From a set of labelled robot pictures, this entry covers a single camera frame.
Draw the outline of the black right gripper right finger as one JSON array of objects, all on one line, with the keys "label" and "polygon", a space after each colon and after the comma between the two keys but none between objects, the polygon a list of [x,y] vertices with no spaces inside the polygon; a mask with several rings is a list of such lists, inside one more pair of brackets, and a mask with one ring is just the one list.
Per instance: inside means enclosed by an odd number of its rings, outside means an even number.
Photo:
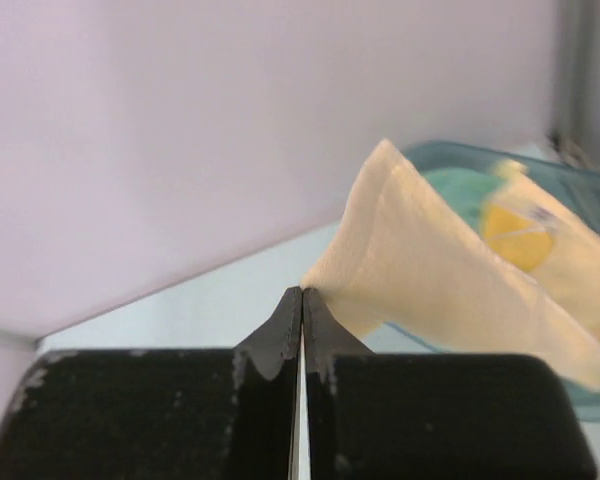
[{"label": "black right gripper right finger", "polygon": [[558,377],[518,354],[381,354],[303,293],[315,479],[594,479]]}]

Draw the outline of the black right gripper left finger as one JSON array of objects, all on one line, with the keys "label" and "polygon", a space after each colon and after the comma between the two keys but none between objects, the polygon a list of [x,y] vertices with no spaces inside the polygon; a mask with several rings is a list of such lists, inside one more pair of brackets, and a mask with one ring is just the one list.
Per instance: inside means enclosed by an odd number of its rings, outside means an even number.
[{"label": "black right gripper left finger", "polygon": [[232,348],[58,350],[0,421],[0,479],[294,479],[302,291]]}]

